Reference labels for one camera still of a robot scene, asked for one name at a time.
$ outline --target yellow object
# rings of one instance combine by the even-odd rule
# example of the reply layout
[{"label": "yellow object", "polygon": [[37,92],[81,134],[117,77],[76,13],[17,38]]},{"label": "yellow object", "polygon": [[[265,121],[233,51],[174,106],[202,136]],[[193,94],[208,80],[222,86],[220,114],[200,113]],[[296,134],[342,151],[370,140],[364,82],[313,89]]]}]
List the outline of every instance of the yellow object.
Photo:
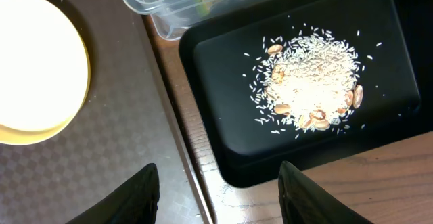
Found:
[{"label": "yellow object", "polygon": [[84,103],[89,56],[68,17],[46,0],[0,0],[0,15],[0,143],[38,143]]}]

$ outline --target baking tray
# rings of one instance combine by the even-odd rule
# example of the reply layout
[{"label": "baking tray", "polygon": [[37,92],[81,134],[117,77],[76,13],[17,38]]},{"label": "baking tray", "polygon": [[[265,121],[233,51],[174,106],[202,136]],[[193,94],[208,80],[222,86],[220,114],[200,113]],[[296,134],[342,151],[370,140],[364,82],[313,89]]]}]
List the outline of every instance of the baking tray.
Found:
[{"label": "baking tray", "polygon": [[[338,135],[337,130],[303,133],[292,125],[254,120],[263,116],[250,100],[248,85],[256,75],[252,67],[260,62],[255,58],[267,56],[262,38],[268,37],[268,47],[269,38],[282,36],[276,42],[283,44],[300,30],[311,34],[311,26],[347,40],[366,67],[359,79],[363,103],[349,118],[351,128]],[[405,138],[404,133],[392,134],[392,128],[403,127],[420,110],[393,0],[271,0],[189,29],[179,54],[220,172],[236,187],[276,178],[282,160],[307,169]],[[270,133],[281,128],[286,131]]]}]

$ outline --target wooden surface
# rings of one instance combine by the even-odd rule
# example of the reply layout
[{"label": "wooden surface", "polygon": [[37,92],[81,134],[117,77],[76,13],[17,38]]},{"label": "wooden surface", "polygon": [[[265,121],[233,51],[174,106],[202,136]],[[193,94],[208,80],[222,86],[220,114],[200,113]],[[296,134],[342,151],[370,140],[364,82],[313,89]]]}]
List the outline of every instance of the wooden surface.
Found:
[{"label": "wooden surface", "polygon": [[[152,46],[218,223],[281,223],[276,181],[235,189],[219,179],[212,150],[178,56],[145,18]],[[433,223],[433,133],[305,171],[313,181],[374,223]]]}]

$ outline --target wooden table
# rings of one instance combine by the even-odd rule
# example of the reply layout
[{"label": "wooden table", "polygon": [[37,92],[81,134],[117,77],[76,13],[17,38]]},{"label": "wooden table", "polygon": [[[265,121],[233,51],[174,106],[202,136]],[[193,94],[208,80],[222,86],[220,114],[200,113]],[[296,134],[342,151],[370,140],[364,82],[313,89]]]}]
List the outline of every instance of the wooden table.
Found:
[{"label": "wooden table", "polygon": [[[218,223],[282,223],[276,181],[248,189],[225,184],[178,55],[144,18],[153,50],[202,191]],[[433,133],[427,133],[305,171],[330,194],[374,223],[433,223]]]}]

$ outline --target tray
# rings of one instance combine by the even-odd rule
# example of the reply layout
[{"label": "tray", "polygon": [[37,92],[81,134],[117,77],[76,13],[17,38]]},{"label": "tray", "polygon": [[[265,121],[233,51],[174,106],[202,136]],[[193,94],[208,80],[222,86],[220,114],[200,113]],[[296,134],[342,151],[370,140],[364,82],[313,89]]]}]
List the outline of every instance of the tray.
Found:
[{"label": "tray", "polygon": [[[292,125],[254,120],[263,116],[248,85],[256,75],[252,67],[260,64],[256,58],[267,57],[262,38],[266,47],[279,36],[283,41],[276,43],[283,44],[300,30],[311,34],[312,26],[347,40],[365,65],[359,79],[363,103],[349,118],[351,128],[338,135],[337,129],[303,133]],[[404,133],[385,137],[384,132],[407,127],[420,110],[393,0],[271,0],[191,28],[179,53],[220,172],[236,187],[276,178],[282,160],[307,169],[405,138]],[[281,128],[286,131],[271,133]]]}]

